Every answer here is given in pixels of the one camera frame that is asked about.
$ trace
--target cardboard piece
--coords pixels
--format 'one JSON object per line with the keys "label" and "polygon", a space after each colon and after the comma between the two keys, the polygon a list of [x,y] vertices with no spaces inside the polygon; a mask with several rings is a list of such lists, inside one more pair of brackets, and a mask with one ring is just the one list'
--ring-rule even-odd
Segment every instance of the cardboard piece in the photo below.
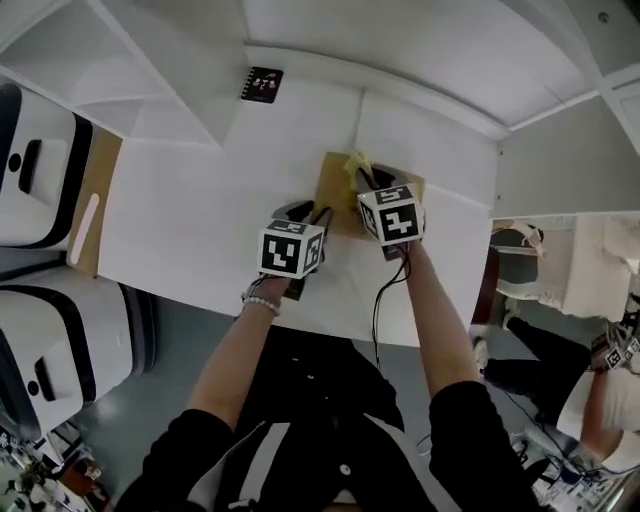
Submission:
{"label": "cardboard piece", "polygon": [[[358,196],[352,191],[349,174],[344,165],[349,155],[328,152],[322,162],[322,171],[316,187],[315,207],[312,217],[316,217],[323,208],[333,209],[333,219],[329,227],[332,235],[342,235],[361,240],[373,240],[362,224],[362,217],[358,209]],[[374,167],[389,170],[386,165],[373,164]],[[422,203],[424,196],[424,178],[404,172],[407,179],[416,185],[418,199]]]}
{"label": "cardboard piece", "polygon": [[67,265],[89,277],[98,275],[102,223],[122,139],[94,126],[91,153],[69,234]]}

